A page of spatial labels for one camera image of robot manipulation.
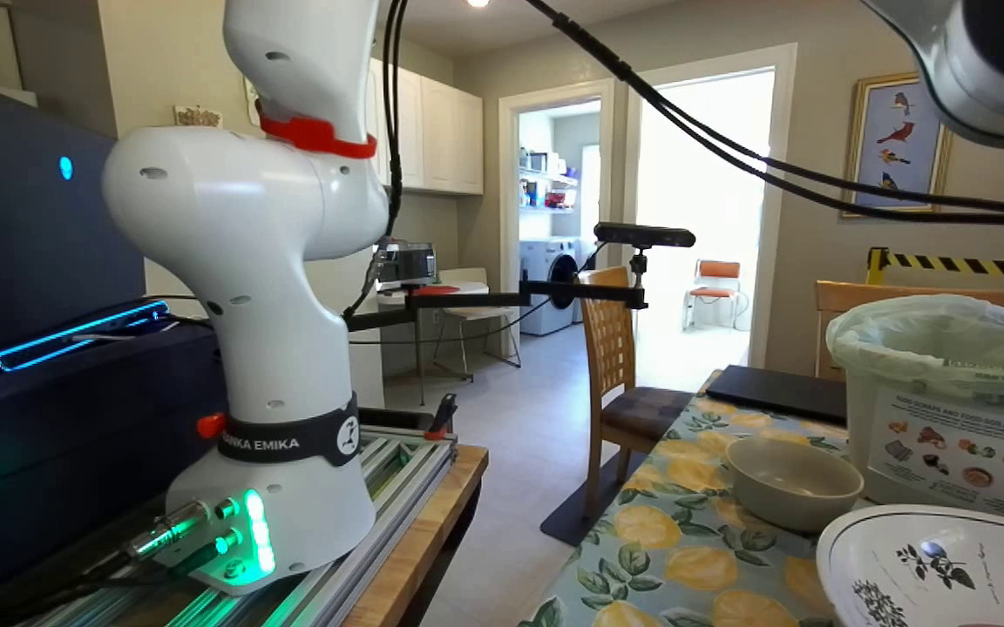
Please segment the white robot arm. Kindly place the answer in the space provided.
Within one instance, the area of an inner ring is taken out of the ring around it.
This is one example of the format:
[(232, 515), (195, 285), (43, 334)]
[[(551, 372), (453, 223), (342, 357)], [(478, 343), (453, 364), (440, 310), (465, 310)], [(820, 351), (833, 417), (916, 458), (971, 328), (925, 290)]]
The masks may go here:
[(368, 77), (379, 0), (224, 0), (224, 43), (261, 127), (156, 124), (117, 141), (118, 228), (206, 307), (226, 411), (169, 488), (210, 526), (195, 578), (248, 595), (349, 554), (376, 518), (361, 464), (349, 328), (312, 282), (389, 228)]

